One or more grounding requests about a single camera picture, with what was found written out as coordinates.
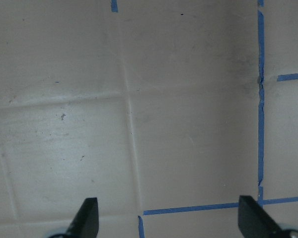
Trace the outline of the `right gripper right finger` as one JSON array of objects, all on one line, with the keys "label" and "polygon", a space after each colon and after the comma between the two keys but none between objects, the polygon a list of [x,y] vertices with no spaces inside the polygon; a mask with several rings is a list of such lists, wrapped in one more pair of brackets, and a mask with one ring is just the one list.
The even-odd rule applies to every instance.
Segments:
[{"label": "right gripper right finger", "polygon": [[238,228],[244,238],[291,238],[249,195],[239,197]]}]

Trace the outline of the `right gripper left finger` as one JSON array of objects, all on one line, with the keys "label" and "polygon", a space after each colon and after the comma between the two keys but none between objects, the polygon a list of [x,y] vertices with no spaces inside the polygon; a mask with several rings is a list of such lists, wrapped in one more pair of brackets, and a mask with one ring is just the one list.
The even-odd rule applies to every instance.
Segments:
[{"label": "right gripper left finger", "polygon": [[97,198],[86,198],[65,232],[65,238],[96,238],[99,232]]}]

